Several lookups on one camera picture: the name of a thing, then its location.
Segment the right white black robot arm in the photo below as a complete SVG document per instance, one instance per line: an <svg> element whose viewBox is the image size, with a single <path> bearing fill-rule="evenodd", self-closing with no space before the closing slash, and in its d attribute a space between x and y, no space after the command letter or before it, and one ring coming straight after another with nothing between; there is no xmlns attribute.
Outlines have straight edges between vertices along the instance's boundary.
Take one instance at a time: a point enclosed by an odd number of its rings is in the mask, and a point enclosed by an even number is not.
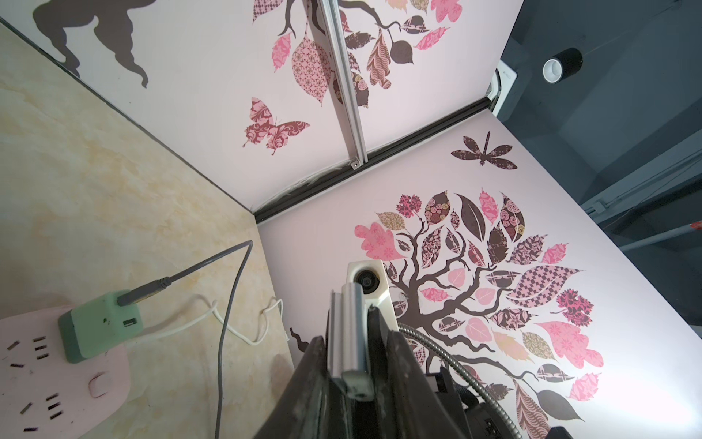
<svg viewBox="0 0 702 439"><path fill-rule="evenodd" d="M551 427L548 424L546 413L518 384L515 384L517 426L507 415L498 400L491 395L486 386L481 384L455 356L451 355L433 339L412 327L399 324L399 330L406 338L417 341L420 345L426 347L426 349L429 349L429 351L441 358L447 366L451 367L467 382L473 393L482 399L483 402L480 404L481 410L485 412L490 419L497 422L497 427L506 431L506 433L501 435L503 438L522 438L519 429L524 430L529 438L572 438L572 435L565 427Z"/></svg>

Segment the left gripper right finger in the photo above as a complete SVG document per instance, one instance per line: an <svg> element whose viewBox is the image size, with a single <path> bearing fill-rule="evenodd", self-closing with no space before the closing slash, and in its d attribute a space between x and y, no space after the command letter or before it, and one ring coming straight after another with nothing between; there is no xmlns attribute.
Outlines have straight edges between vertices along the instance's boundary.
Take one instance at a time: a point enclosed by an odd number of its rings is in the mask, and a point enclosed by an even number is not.
<svg viewBox="0 0 702 439"><path fill-rule="evenodd" d="M379 438L464 438L416 362L406 338L376 307L367 312L367 353Z"/></svg>

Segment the green USB charger cube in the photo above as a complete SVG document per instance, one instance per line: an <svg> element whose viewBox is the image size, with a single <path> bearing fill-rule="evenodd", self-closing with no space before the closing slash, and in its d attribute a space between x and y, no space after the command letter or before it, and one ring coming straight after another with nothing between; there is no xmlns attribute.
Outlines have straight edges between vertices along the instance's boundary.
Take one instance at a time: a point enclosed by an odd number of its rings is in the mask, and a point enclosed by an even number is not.
<svg viewBox="0 0 702 439"><path fill-rule="evenodd" d="M144 330L138 305L118 304L127 291L104 294L58 318L67 362L78 364L136 338Z"/></svg>

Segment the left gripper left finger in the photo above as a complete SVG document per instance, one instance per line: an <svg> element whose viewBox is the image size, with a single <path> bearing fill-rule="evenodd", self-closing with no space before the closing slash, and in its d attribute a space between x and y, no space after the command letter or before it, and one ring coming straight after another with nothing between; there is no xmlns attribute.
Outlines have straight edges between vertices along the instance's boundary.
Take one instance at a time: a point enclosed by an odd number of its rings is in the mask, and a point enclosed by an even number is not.
<svg viewBox="0 0 702 439"><path fill-rule="evenodd" d="M328 438L329 420L327 345L318 336L255 438Z"/></svg>

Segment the pink power strip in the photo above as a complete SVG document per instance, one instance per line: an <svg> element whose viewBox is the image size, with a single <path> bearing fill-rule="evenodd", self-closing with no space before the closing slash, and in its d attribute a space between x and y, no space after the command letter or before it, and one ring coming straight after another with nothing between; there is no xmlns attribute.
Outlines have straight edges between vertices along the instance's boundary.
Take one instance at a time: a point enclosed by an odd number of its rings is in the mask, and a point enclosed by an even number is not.
<svg viewBox="0 0 702 439"><path fill-rule="evenodd" d="M1 320L1 436L79 438L115 413L131 386L127 349L66 360L52 307Z"/></svg>

